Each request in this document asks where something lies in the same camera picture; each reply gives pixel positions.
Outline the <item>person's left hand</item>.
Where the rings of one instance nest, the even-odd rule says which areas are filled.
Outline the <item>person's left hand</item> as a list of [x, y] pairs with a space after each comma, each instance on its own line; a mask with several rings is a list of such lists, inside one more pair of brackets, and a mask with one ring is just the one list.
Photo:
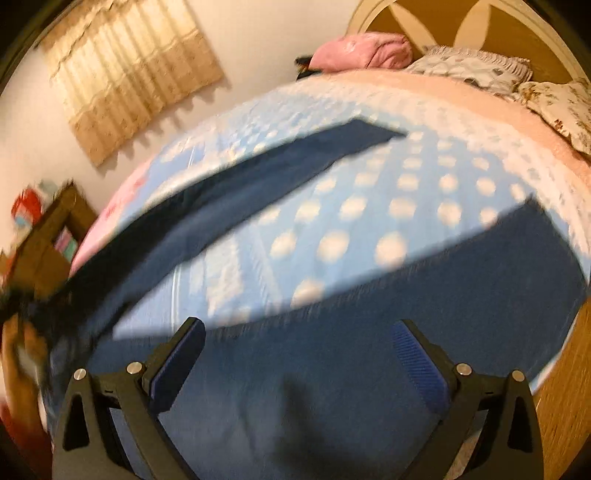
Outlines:
[[44, 431], [39, 410], [39, 388], [22, 368], [19, 348], [38, 365], [47, 358], [47, 344], [27, 321], [13, 315], [3, 325], [1, 364], [11, 418], [31, 435]]

